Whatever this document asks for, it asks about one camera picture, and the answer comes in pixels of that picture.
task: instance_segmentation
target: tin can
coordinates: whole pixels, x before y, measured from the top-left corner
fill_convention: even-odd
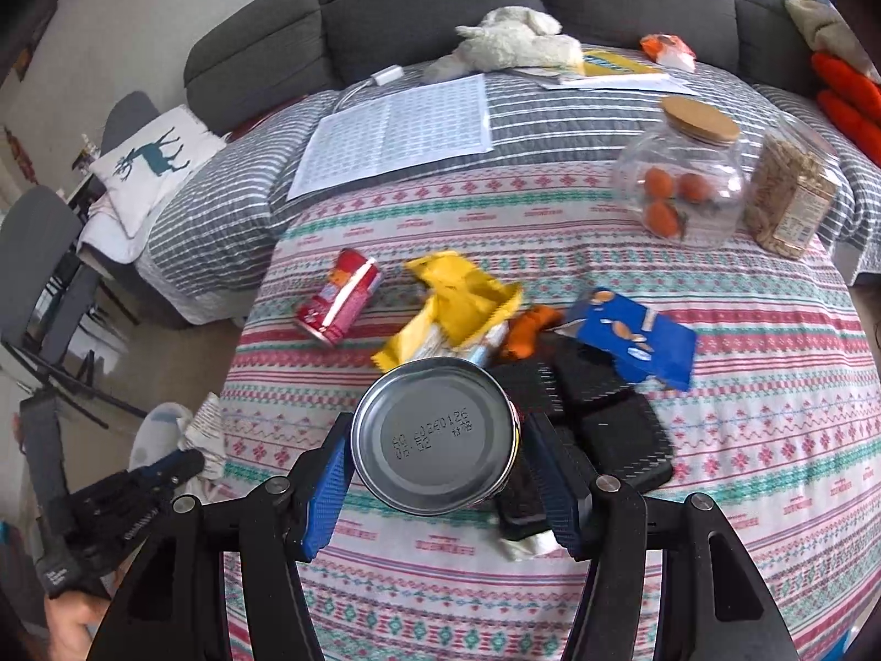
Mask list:
[[[411,360],[378,379],[355,410],[351,454],[389,507],[420,516],[498,492],[520,443],[520,418],[488,372],[458,357]]]
[[[354,248],[344,248],[324,287],[294,313],[294,321],[323,344],[336,345],[364,310],[382,281],[376,259]]]

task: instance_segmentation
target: screw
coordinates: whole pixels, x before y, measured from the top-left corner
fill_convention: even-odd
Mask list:
[[[192,511],[193,507],[195,507],[195,500],[188,494],[184,494],[181,497],[178,497],[171,507],[172,510],[175,510],[178,514],[187,514],[187,512]]]
[[[708,512],[713,508],[713,498],[703,492],[692,495],[692,506],[702,512]]]
[[[283,494],[290,486],[291,483],[286,476],[271,476],[266,480],[266,491],[269,494]]]
[[[618,492],[621,489],[621,483],[616,476],[600,475],[596,478],[596,486],[604,492]]]

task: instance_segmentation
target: hand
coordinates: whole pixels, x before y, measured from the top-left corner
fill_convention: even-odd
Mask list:
[[[98,626],[109,605],[107,599],[82,592],[65,592],[56,599],[47,598],[50,661],[85,661],[91,647],[91,636],[85,626]]]

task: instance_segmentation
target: gray sofa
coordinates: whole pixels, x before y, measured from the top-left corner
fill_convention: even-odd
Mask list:
[[[193,47],[184,83],[193,112],[222,134],[297,96],[446,55],[456,25],[526,5],[592,44],[638,49],[646,33],[679,34],[706,64],[812,96],[809,50],[782,1],[255,0]]]

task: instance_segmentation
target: round glass jar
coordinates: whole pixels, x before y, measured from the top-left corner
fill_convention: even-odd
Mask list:
[[[744,220],[756,243],[798,259],[844,186],[835,149],[811,127],[781,113],[765,130]]]
[[[737,229],[746,200],[740,127],[685,96],[665,96],[661,108],[665,121],[618,157],[616,189],[652,234],[688,247],[720,247]]]

